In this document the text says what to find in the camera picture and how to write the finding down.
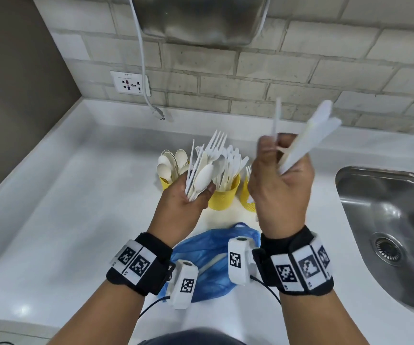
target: drain strainer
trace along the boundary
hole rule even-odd
[[[390,265],[399,266],[405,256],[402,245],[391,235],[376,232],[371,237],[375,253]]]

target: blue plastic bag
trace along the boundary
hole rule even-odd
[[[173,249],[171,261],[189,260],[200,269],[218,254],[228,253],[228,241],[238,236],[253,238],[256,246],[260,246],[260,233],[244,223],[237,223],[229,229],[208,230],[182,241]],[[168,283],[159,292],[159,298],[166,295],[167,286]],[[191,302],[222,297],[235,286],[228,277],[228,257],[225,256],[197,278]]]

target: floor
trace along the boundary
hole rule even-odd
[[[57,331],[53,327],[0,320],[0,342],[14,345],[45,345]]]

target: electrical outlet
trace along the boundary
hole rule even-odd
[[[110,74],[112,75],[115,88],[119,93],[135,94],[137,96],[143,95],[143,91],[142,91],[143,76],[141,74],[122,73],[120,71],[110,71]],[[148,75],[145,75],[145,76],[146,76],[146,80],[145,80],[146,95],[148,97],[151,97]]]

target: person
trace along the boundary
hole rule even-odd
[[[276,144],[287,148],[294,138],[295,135],[279,134],[276,142],[264,136],[257,144],[249,190],[256,203],[259,225],[269,240],[289,238],[305,225],[314,179],[309,156],[304,156],[284,175],[278,175],[276,167]],[[174,247],[193,231],[215,191],[211,183],[196,201],[188,202],[185,181],[186,174],[163,192],[147,231],[169,247]],[[144,300],[144,296],[126,285],[105,281],[49,345],[125,345],[132,336]],[[368,344],[334,290],[321,296],[281,292],[280,303],[291,345]],[[196,329],[144,343],[242,344],[219,332]]]

